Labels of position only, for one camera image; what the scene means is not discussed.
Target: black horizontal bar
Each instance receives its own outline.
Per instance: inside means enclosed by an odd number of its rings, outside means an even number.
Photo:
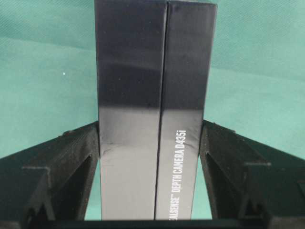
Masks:
[[[263,229],[260,220],[49,221],[44,229]]]

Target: teal backdrop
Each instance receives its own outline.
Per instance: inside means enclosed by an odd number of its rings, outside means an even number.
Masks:
[[[204,118],[305,159],[305,1],[212,2]],[[0,157],[96,121],[96,88],[92,0],[0,0]],[[193,219],[208,219],[200,166]],[[86,219],[101,218],[99,179]]]

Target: product box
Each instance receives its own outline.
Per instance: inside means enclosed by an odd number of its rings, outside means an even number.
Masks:
[[[156,219],[190,219],[216,5],[169,1]]]
[[[95,0],[102,220],[190,219],[215,14]]]
[[[166,12],[95,0],[102,220],[154,218]]]

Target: box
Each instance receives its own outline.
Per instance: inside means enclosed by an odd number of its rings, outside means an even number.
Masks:
[[[156,219],[190,219],[216,5],[169,1]]]
[[[216,6],[95,0],[102,219],[190,219]]]
[[[166,11],[95,1],[102,220],[154,218]]]

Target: black box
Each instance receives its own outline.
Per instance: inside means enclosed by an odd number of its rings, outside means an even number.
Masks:
[[[103,220],[190,219],[215,14],[95,0]]]
[[[96,0],[102,219],[153,219],[167,3]]]
[[[169,1],[156,219],[190,219],[216,5]]]

